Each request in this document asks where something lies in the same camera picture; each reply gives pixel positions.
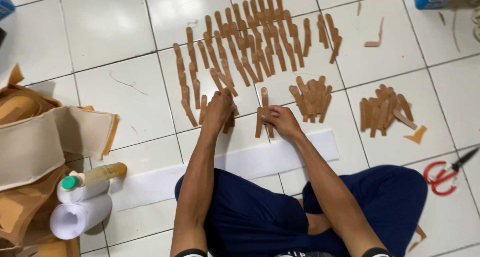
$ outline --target scissor blade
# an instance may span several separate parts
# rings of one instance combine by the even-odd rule
[[[477,147],[476,149],[466,153],[465,156],[461,157],[457,162],[452,165],[453,170],[458,172],[459,168],[462,167],[462,165],[464,165],[466,162],[468,162],[470,158],[478,152],[479,149],[480,147]]]

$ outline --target navy blue pants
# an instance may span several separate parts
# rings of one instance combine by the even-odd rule
[[[340,178],[387,249],[404,256],[427,198],[423,176],[413,169],[383,165]],[[182,182],[183,177],[175,187],[177,200]],[[214,257],[274,257],[292,249],[349,257],[332,229],[307,234],[305,212],[322,213],[310,182],[303,188],[302,208],[293,197],[215,169],[212,203],[204,224],[208,250]]]

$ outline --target shirt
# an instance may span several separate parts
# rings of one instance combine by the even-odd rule
[[[175,255],[175,257],[207,257],[207,253],[199,249],[187,249],[178,253],[177,255]],[[319,252],[319,251],[304,252],[301,250],[291,250],[291,251],[283,252],[282,254],[278,254],[275,257],[335,257],[335,256],[333,256],[330,253]],[[394,255],[386,249],[376,247],[376,248],[370,248],[369,250],[367,250],[362,255],[362,257],[394,257]]]

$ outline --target hand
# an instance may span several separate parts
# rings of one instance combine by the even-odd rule
[[[270,114],[261,116],[264,122],[272,124],[281,134],[292,139],[304,136],[290,108],[271,105],[268,106],[268,109]]]
[[[216,91],[208,103],[202,129],[218,135],[232,112],[237,109],[233,103],[232,93],[225,88],[222,92]]]

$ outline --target plastic bottle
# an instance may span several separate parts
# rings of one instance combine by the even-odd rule
[[[99,166],[83,173],[72,171],[69,176],[62,179],[61,186],[65,191],[73,191],[77,187],[96,184],[125,173],[127,166],[121,162]]]

